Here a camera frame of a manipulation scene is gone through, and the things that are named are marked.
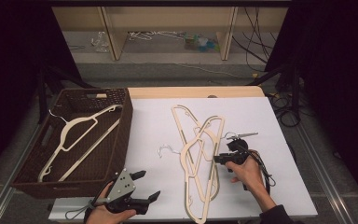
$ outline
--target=metal rail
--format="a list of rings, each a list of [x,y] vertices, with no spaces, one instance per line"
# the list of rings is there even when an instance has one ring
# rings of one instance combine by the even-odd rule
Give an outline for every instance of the metal rail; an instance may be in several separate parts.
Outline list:
[[[307,155],[309,156],[312,168],[315,171],[315,174],[317,175],[319,181],[321,182],[322,188],[324,189],[324,193],[326,194],[327,199],[329,200],[334,212],[336,213],[339,223],[354,223],[347,205],[342,200],[342,197],[339,195],[339,192],[332,179],[330,178],[330,175],[324,168],[324,165],[315,148],[313,147],[313,144],[310,141],[310,138],[301,122],[296,126],[296,130],[298,131],[298,134],[302,142],[304,143],[305,150],[307,152]]]
[[[13,168],[13,172],[10,174],[10,177],[8,178],[7,182],[5,183],[5,185],[3,186],[3,188],[0,192],[0,219],[1,219],[2,215],[5,213],[7,205],[10,202],[10,199],[13,196],[13,193],[15,191],[15,189],[13,189],[10,186],[10,184],[14,180],[17,172],[20,170],[20,168],[22,166],[23,161],[25,160],[26,156],[28,155],[28,152],[31,148],[31,144],[34,141],[36,134],[39,132],[39,129],[40,129],[40,124],[38,124],[35,127],[34,133],[31,136],[31,139],[29,140],[26,148],[22,151],[19,160],[17,161],[15,167]]]

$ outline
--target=white tabletop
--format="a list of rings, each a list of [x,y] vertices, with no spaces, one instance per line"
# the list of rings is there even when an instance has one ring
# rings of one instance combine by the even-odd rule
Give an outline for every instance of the white tabletop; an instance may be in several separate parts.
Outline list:
[[[163,145],[178,151],[183,147],[171,111],[173,105],[185,105],[201,123],[210,116],[224,117],[223,134],[258,132],[258,135],[245,140],[250,149],[259,151],[268,172],[276,181],[276,186],[271,188],[276,204],[283,204],[289,216],[317,215],[268,98],[132,99],[132,104],[133,117],[125,166],[130,173],[146,170],[145,177],[134,181],[137,189],[132,197],[146,199],[158,190],[161,193],[150,204],[146,215],[135,216],[131,220],[190,220],[185,210],[185,172],[179,155],[165,149],[161,151],[162,157],[158,154]],[[228,152],[228,142],[221,140],[219,153]],[[261,210],[251,193],[244,191],[240,183],[229,182],[233,174],[223,165],[218,165],[218,175],[220,190],[210,203],[208,220],[258,217]],[[86,205],[89,199],[57,199],[49,219],[65,221],[66,211]]]

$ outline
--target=human hand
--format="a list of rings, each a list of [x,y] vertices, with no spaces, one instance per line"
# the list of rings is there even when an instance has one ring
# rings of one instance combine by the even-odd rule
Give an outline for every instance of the human hand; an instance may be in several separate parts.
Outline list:
[[[257,151],[250,151],[257,156]],[[242,182],[254,195],[263,212],[276,206],[264,187],[260,167],[252,156],[248,156],[246,161],[241,165],[228,161],[226,162],[226,167],[231,169],[236,175],[231,178],[231,183]]]
[[[257,151],[250,151],[254,155],[257,155]],[[258,188],[264,188],[260,167],[252,156],[248,156],[243,164],[236,164],[232,161],[228,161],[226,162],[226,167],[231,169],[236,175],[231,179],[232,183],[240,181],[250,191],[254,191]]]
[[[109,187],[112,186],[113,182],[109,183],[99,195],[100,198],[103,198]],[[89,219],[87,220],[87,224],[118,224],[122,221],[129,219],[136,215],[136,211],[126,210],[121,213],[111,213],[109,212],[105,206],[97,206],[94,210],[92,210],[89,215]]]

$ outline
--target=wicker basket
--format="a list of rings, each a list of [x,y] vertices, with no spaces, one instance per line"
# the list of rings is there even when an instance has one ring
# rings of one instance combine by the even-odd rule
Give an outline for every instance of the wicker basket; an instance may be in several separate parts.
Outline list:
[[[112,104],[122,108],[98,116],[97,124],[69,151],[60,151],[51,164],[51,171],[37,182],[39,173],[60,143],[65,120],[89,117]],[[132,103],[127,89],[67,89],[63,90],[31,145],[32,149],[12,187],[37,199],[95,196],[115,172],[124,168],[130,138]],[[60,177],[120,119],[118,126],[64,180]],[[83,121],[73,126],[63,146],[71,146],[93,124]]]

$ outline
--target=person's arm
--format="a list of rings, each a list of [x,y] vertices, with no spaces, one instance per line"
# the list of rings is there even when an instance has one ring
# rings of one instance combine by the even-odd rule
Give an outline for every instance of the person's arm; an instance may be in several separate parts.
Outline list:
[[[249,156],[241,165],[228,161],[226,167],[231,169],[236,175],[231,179],[231,182],[242,182],[255,197],[262,211],[260,217],[263,224],[294,223],[294,221],[287,216],[284,207],[282,205],[277,206],[267,193],[267,190],[264,187],[260,167],[251,156]]]
[[[106,195],[109,187],[113,184],[108,184],[102,191],[102,193],[99,195],[100,198],[102,198],[104,195]],[[130,217],[133,217],[136,215],[136,211],[126,210],[121,213],[111,213],[109,212],[104,205],[97,206],[95,209],[93,209],[89,216],[85,216],[84,222],[87,224],[118,224],[122,221],[125,221],[129,219]]]

